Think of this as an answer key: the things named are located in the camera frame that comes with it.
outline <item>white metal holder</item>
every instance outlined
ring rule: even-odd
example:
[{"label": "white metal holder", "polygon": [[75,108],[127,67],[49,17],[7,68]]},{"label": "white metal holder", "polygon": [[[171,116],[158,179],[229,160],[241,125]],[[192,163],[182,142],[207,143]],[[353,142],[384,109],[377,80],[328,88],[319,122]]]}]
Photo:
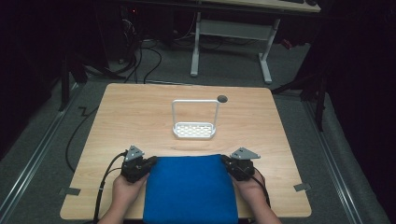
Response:
[{"label": "white metal holder", "polygon": [[[216,112],[213,123],[210,122],[177,122],[175,104],[178,103],[213,103]],[[183,139],[210,139],[216,133],[216,121],[219,111],[218,100],[175,100],[172,103],[173,132],[177,138]]]}]

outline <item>blue cloth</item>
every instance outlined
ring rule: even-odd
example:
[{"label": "blue cloth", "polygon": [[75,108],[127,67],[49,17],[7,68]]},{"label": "blue cloth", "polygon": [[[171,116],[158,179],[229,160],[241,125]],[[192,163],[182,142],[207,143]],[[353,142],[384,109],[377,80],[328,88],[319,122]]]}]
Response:
[{"label": "blue cloth", "polygon": [[143,221],[237,223],[233,181],[220,155],[158,158],[148,177]]}]

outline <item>wooden table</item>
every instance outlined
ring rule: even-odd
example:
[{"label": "wooden table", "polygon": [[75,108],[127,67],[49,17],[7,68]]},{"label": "wooden table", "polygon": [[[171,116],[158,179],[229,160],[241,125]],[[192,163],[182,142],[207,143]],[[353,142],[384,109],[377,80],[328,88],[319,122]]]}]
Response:
[{"label": "wooden table", "polygon": [[[172,107],[176,99],[217,99],[228,97],[219,107],[217,131],[210,140],[179,140],[172,131]],[[202,110],[195,110],[203,115]],[[110,84],[82,151],[71,188],[78,196],[67,195],[61,211],[64,219],[91,219],[100,182],[111,160],[131,145],[151,156],[230,155],[245,147],[262,157],[253,160],[266,178],[272,208],[279,217],[308,217],[311,208],[301,184],[288,139],[271,92],[265,88]],[[120,167],[122,159],[113,167]],[[111,202],[113,179],[106,179],[100,217]],[[236,191],[239,217],[251,213]],[[127,218],[142,218],[145,187],[130,208]]]}]

